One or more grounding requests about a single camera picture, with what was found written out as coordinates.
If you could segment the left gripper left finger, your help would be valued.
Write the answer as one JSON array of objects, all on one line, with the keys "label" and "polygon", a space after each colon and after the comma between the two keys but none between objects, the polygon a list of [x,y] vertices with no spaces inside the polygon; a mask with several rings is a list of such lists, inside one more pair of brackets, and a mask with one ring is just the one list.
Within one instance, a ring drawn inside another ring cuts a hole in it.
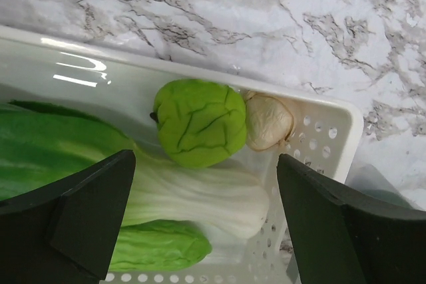
[{"label": "left gripper left finger", "polygon": [[1,202],[2,283],[99,283],[106,278],[136,158],[122,150]]}]

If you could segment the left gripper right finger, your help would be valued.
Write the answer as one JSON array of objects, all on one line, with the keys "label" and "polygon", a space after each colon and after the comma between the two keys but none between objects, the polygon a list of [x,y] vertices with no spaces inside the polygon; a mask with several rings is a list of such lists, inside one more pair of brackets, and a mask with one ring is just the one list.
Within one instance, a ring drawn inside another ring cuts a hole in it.
[{"label": "left gripper right finger", "polygon": [[276,168],[302,283],[424,283],[425,212],[365,195],[288,154]]}]

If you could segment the white perforated plastic basket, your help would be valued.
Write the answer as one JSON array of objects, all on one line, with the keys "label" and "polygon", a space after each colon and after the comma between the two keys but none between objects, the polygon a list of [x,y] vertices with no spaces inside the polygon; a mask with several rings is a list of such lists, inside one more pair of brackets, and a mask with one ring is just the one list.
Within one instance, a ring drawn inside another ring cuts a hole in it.
[{"label": "white perforated plastic basket", "polygon": [[248,241],[208,224],[202,231],[213,250],[194,267],[177,271],[111,271],[107,283],[299,283],[294,256],[282,257],[288,235],[278,190],[278,156],[287,153],[315,171],[344,182],[363,131],[361,112],[326,96],[94,47],[8,27],[1,28],[1,100],[38,100],[93,114],[132,136],[145,150],[161,153],[150,119],[154,97],[166,83],[199,78],[282,99],[296,118],[288,141],[255,152],[243,148],[230,160],[262,181],[268,217]]}]

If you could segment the light green cabbage toy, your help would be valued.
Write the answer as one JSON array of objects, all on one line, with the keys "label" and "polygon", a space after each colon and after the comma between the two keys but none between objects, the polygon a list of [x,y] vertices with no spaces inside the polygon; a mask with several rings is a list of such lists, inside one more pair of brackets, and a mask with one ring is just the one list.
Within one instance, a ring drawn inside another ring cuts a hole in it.
[{"label": "light green cabbage toy", "polygon": [[207,168],[246,143],[246,105],[232,87],[198,79],[166,83],[151,117],[165,153],[185,168]]}]

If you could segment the clear zip bag orange zipper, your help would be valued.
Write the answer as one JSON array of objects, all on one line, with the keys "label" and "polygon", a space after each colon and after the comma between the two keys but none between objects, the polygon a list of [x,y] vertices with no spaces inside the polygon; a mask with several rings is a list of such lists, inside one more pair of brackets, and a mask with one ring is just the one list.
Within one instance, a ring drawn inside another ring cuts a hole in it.
[{"label": "clear zip bag orange zipper", "polygon": [[367,196],[409,209],[422,210],[404,197],[373,165],[354,162],[345,180],[345,185]]}]

